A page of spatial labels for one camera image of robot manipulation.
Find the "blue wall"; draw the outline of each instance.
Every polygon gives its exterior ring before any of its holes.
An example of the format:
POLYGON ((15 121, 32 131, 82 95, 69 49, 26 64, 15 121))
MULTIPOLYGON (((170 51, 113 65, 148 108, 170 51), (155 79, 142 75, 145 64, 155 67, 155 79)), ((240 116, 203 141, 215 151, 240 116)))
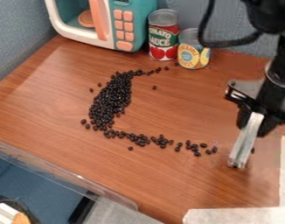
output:
MULTIPOLYGON (((179 11, 182 28, 198 27, 208 0, 158 0, 160 8, 179 11)), ((218 0, 209 27, 213 39, 241 37, 253 28, 240 0, 218 0)), ((44 0, 0 0, 0 80, 55 35, 44 0)), ((234 50, 271 57, 276 38, 264 36, 253 45, 234 50)))

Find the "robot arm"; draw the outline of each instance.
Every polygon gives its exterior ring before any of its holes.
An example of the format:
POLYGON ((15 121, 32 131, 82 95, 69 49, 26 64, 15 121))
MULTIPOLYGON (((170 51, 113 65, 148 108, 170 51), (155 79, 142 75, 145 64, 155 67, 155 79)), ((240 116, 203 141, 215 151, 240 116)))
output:
POLYGON ((280 35, 275 59, 267 65, 265 79, 230 80, 226 99, 238 104, 237 126, 240 136, 229 158, 230 167, 244 168, 256 137, 264 137, 278 124, 285 123, 285 0, 241 0, 247 6, 248 18, 256 31, 244 38, 205 41, 204 33, 214 11, 210 0, 199 26, 199 42, 207 47, 229 47, 251 44, 263 33, 280 35))

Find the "red can label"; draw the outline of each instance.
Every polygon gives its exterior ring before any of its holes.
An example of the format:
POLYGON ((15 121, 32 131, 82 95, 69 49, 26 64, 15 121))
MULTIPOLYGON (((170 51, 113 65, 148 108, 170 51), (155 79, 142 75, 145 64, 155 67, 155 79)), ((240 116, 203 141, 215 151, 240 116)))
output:
POLYGON ((173 60, 177 57, 178 25, 149 25, 149 55, 156 60, 173 60))

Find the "tomato sauce can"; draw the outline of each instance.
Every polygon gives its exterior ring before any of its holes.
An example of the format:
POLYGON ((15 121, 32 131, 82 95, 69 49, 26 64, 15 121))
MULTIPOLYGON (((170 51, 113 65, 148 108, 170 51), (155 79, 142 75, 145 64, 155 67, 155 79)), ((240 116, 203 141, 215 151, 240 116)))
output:
POLYGON ((211 49, 198 42, 198 28, 190 28, 179 34, 177 60, 180 66, 188 69, 206 67, 210 60, 211 49))
POLYGON ((149 55, 156 60, 175 59, 179 31, 176 11, 164 9, 149 14, 149 55))

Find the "wooden table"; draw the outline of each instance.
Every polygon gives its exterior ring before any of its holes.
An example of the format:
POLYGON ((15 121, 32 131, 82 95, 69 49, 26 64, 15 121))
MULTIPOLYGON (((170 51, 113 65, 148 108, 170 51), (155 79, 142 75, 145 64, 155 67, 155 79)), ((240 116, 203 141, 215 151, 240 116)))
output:
POLYGON ((236 105, 224 99, 226 83, 260 78, 267 60, 216 51, 206 69, 174 62, 58 36, 0 83, 0 141, 93 180, 165 223, 180 223, 190 208, 277 206, 279 130, 257 141, 248 169, 226 168, 239 134, 236 105), (170 70, 133 79, 132 103, 115 128, 175 142, 217 141, 218 154, 194 157, 184 147, 175 152, 154 144, 128 151, 127 139, 108 140, 80 124, 97 84, 104 87, 115 71, 165 66, 170 70))

